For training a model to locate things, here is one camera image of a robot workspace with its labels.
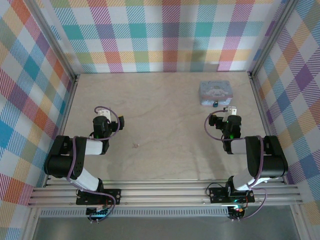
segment small blue object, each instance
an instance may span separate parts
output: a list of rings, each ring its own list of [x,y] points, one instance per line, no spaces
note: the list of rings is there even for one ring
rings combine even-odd
[[[199,87],[200,103],[217,107],[229,105],[234,97],[229,81],[201,81]]]

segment aluminum rail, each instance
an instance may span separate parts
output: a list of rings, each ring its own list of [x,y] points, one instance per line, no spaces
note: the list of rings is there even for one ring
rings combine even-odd
[[[210,203],[205,190],[210,183],[224,184],[226,180],[136,180],[103,181],[105,189],[121,189],[120,204],[116,207],[207,207],[235,206],[236,203]],[[296,185],[286,185],[282,179],[261,183],[268,193],[265,205],[279,206],[301,204]],[[253,188],[255,203],[260,205],[265,197],[263,190]],[[76,205],[76,189],[64,180],[49,179],[46,187],[35,188],[29,201],[31,208],[84,207]]]

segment metal vent grate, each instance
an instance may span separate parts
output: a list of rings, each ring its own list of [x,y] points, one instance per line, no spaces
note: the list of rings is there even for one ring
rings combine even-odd
[[[208,207],[126,207],[114,209],[110,217],[225,217],[226,206]],[[84,208],[43,208],[41,218],[86,217]]]

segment black mounting plate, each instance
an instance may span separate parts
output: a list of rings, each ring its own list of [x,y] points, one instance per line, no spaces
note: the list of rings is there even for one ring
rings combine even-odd
[[[224,187],[209,188],[210,202],[212,204],[230,204],[230,203],[245,204],[247,202],[247,199],[248,199],[248,203],[254,203],[255,202],[254,192],[248,191],[246,193],[243,195],[228,196],[228,191]]]
[[[105,194],[110,194],[115,198],[115,204],[120,204],[121,189],[102,189],[101,192]],[[105,205],[106,203],[108,203],[108,205],[114,204],[114,201],[110,197],[105,195],[98,195],[80,190],[76,192],[76,195],[76,205]]]

